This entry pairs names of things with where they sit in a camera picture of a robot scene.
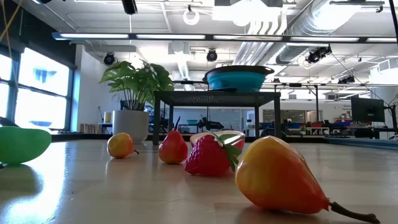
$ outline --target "computer monitor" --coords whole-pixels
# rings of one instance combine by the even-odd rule
[[[384,122],[383,100],[351,98],[353,121]]]

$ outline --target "pear stem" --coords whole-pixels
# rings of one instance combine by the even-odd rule
[[[329,202],[329,205],[330,205],[330,208],[332,211],[339,213],[340,215],[344,215],[344,216],[354,218],[356,220],[368,222],[368,223],[375,223],[375,224],[380,223],[380,221],[376,218],[376,215],[373,213],[360,214],[360,213],[351,212],[351,211],[343,208],[341,205],[337,204],[337,202]]]
[[[181,116],[178,116],[178,120],[177,120],[177,122],[175,123],[175,126],[174,126],[173,131],[176,131],[176,130],[177,130],[178,122],[180,122],[180,118],[181,118]]]

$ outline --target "cut fruit slice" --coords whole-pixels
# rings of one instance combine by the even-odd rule
[[[226,143],[228,143],[229,138],[233,138],[235,139],[236,136],[245,136],[244,133],[240,132],[240,131],[217,131],[214,132],[217,136],[219,136],[221,139],[223,139]],[[189,141],[191,142],[191,146],[193,147],[193,145],[203,136],[210,134],[208,132],[205,133],[198,133],[198,134],[194,134],[193,136],[190,137]],[[237,141],[236,143],[233,144],[233,146],[237,147],[238,149],[242,150],[244,147],[244,138]]]

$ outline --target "potted plant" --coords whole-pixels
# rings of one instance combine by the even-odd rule
[[[124,109],[113,111],[113,134],[128,133],[134,143],[140,144],[148,136],[149,113],[145,102],[154,104],[154,91],[173,91],[169,72],[160,65],[142,61],[143,68],[134,68],[123,61],[105,70],[100,83],[109,82],[111,93],[123,92]]]
[[[304,125],[300,127],[300,133],[301,134],[306,134],[307,133],[307,129],[306,129],[306,127]]]

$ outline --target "toy fruit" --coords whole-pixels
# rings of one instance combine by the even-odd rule
[[[174,129],[167,134],[159,146],[159,158],[167,164],[179,164],[188,156],[188,146],[177,131],[179,121],[180,117],[178,117]]]
[[[228,138],[234,137],[234,136],[243,136],[242,139],[236,141],[233,146],[236,146],[238,149],[242,150],[244,147],[244,133],[240,132],[240,131],[216,131],[214,132],[217,136],[219,136],[222,140],[227,140]],[[209,132],[205,132],[205,133],[198,133],[198,134],[194,134],[193,136],[190,137],[189,141],[191,142],[191,145],[193,147],[193,145],[203,136],[210,134]]]
[[[41,155],[51,143],[51,134],[40,129],[0,127],[0,162],[21,164]]]
[[[380,223],[374,214],[350,212],[329,202],[304,157],[279,138],[254,141],[244,153],[235,175],[238,189],[253,204],[266,209],[313,214],[331,210],[365,222]]]
[[[130,135],[118,133],[108,140],[108,154],[114,158],[124,158],[134,152]]]
[[[237,156],[240,151],[232,144],[242,139],[235,136],[231,143],[225,144],[216,134],[207,134],[200,138],[188,156],[184,170],[192,175],[222,176],[231,168],[235,171],[238,164]]]

